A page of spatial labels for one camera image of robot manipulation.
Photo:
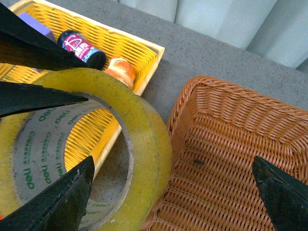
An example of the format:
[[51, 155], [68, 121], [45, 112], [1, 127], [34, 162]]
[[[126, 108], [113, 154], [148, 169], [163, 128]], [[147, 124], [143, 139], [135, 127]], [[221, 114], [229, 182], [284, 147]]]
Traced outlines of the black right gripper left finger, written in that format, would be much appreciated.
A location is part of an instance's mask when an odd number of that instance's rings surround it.
[[86, 214], [94, 176], [88, 156], [0, 222], [2, 231], [77, 231]]

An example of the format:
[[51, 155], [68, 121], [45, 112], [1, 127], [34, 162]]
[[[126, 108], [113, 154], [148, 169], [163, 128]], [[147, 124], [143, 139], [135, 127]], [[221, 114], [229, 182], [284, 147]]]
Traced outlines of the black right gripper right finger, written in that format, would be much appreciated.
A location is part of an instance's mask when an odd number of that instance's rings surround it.
[[256, 156], [252, 165], [259, 195], [276, 231], [308, 229], [308, 186]]

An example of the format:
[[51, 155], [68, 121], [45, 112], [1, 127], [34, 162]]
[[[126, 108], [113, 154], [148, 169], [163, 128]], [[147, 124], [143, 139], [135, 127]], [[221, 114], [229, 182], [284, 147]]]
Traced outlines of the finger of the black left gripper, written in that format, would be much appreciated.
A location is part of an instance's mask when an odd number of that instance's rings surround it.
[[88, 101], [81, 95], [25, 83], [0, 83], [0, 116]]
[[52, 71], [88, 67], [3, 4], [0, 5], [0, 62]]

